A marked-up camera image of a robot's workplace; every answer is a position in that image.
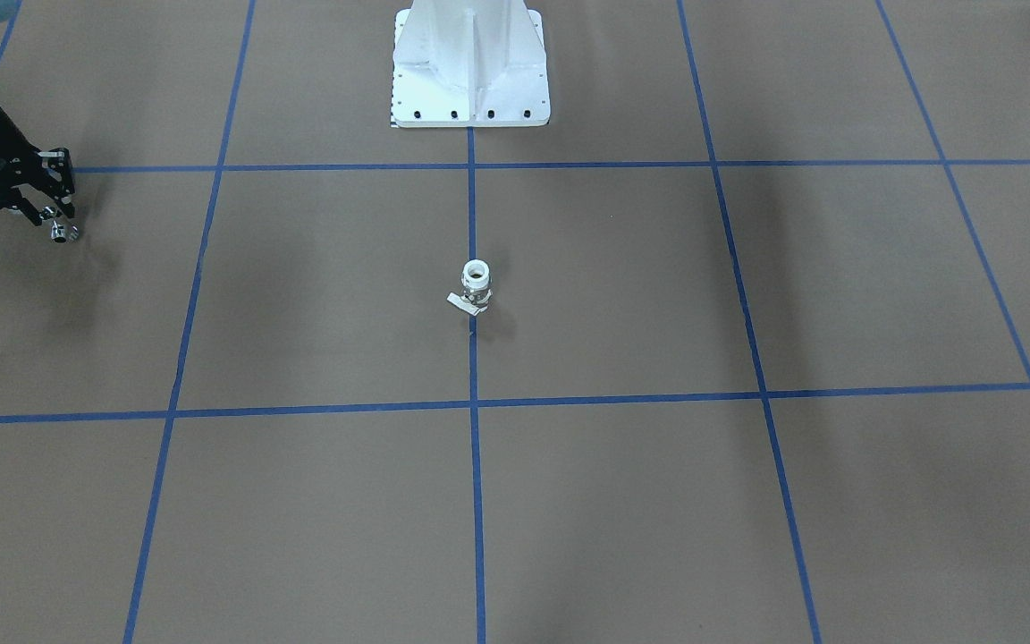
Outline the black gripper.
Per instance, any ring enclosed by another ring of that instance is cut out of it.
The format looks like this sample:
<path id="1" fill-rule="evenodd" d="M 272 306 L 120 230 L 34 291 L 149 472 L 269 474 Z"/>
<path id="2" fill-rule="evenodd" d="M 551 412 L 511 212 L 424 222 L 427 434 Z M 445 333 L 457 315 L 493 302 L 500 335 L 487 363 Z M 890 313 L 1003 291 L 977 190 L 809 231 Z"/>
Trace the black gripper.
<path id="1" fill-rule="evenodd" d="M 53 201 L 45 215 L 21 194 L 18 187 L 32 187 Z M 34 147 L 0 106 L 0 209 L 11 209 L 33 225 L 64 216 L 73 221 L 75 180 L 69 149 L 40 151 Z"/>

